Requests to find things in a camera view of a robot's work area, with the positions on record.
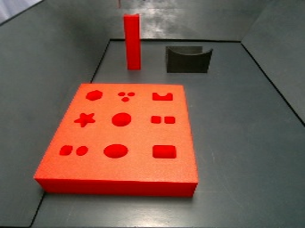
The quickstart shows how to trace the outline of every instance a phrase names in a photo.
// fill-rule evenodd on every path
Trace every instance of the small circular hole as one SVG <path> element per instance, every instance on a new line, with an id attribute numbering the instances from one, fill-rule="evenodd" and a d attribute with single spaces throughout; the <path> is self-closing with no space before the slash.
<path id="1" fill-rule="evenodd" d="M 64 145 L 64 146 L 60 148 L 60 155 L 61 155 L 61 156 L 71 155 L 71 151 L 72 151 L 72 146 Z"/>
<path id="2" fill-rule="evenodd" d="M 127 97 L 123 97 L 123 98 L 121 98 L 121 101 L 123 101 L 123 102 L 127 102 L 127 101 L 128 101 L 128 98 L 127 98 Z"/>
<path id="3" fill-rule="evenodd" d="M 76 150 L 76 154 L 77 154 L 79 156 L 83 156 L 87 152 L 88 152 L 88 147 L 87 147 L 87 146 L 81 146 L 81 147 L 79 147 L 77 150 Z"/>
<path id="4" fill-rule="evenodd" d="M 128 153 L 128 149 L 121 144 L 112 144 L 104 148 L 103 153 L 108 158 L 119 159 Z"/>

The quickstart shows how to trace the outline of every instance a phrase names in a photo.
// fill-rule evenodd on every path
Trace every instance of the red foam block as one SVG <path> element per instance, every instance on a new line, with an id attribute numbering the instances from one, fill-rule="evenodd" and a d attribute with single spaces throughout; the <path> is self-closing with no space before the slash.
<path id="1" fill-rule="evenodd" d="M 124 15 L 127 69 L 140 69 L 139 14 Z"/>
<path id="2" fill-rule="evenodd" d="M 153 101 L 153 93 L 171 101 Z M 83 84 L 34 179 L 46 192 L 191 197 L 198 171 L 182 85 Z"/>

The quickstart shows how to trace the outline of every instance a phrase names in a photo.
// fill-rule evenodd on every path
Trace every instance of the metal panel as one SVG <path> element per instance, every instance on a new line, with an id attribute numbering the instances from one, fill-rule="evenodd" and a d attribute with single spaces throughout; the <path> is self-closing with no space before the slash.
<path id="1" fill-rule="evenodd" d="M 124 38 L 124 13 L 140 14 L 141 38 L 240 41 L 269 0 L 101 1 L 111 38 Z"/>
<path id="2" fill-rule="evenodd" d="M 166 46 L 212 48 L 207 74 L 167 74 Z M 111 42 L 93 83 L 184 85 L 200 183 L 192 199 L 46 194 L 34 227 L 303 227 L 305 131 L 240 44 Z"/>
<path id="3" fill-rule="evenodd" d="M 103 56 L 91 3 L 45 1 L 0 27 L 0 226 L 30 225 L 42 193 L 32 175 Z"/>
<path id="4" fill-rule="evenodd" d="M 305 122 L 305 2 L 273 1 L 242 41 Z"/>
<path id="5" fill-rule="evenodd" d="M 0 0 L 0 24 L 41 0 Z"/>

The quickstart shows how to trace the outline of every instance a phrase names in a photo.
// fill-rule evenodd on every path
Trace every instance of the rectangular hole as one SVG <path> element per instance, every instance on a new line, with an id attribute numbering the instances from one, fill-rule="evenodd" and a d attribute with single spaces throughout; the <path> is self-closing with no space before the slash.
<path id="1" fill-rule="evenodd" d="M 171 145 L 155 145 L 152 147 L 152 157 L 155 159 L 176 158 L 176 147 Z"/>

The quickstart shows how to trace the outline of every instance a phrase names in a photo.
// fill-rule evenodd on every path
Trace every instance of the circular hole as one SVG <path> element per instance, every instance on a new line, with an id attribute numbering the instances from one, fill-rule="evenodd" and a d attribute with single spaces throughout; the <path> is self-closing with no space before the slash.
<path id="1" fill-rule="evenodd" d="M 87 146 L 81 146 L 81 147 L 79 147 L 77 150 L 76 150 L 76 154 L 77 154 L 79 156 L 84 155 L 87 152 L 88 152 L 88 147 L 87 147 Z"/>
<path id="2" fill-rule="evenodd" d="M 128 149 L 121 144 L 112 144 L 107 146 L 103 150 L 104 155 L 108 158 L 117 159 L 121 158 L 128 152 Z"/>
<path id="3" fill-rule="evenodd" d="M 123 97 L 123 98 L 121 98 L 121 101 L 123 101 L 123 102 L 127 102 L 127 101 L 128 101 L 128 98 L 127 98 L 127 97 Z"/>
<path id="4" fill-rule="evenodd" d="M 65 145 L 60 148 L 60 155 L 63 156 L 71 155 L 71 151 L 72 151 L 72 146 Z"/>
<path id="5" fill-rule="evenodd" d="M 112 117 L 112 124 L 116 126 L 125 126 L 131 122 L 131 116 L 121 112 L 113 115 Z"/>

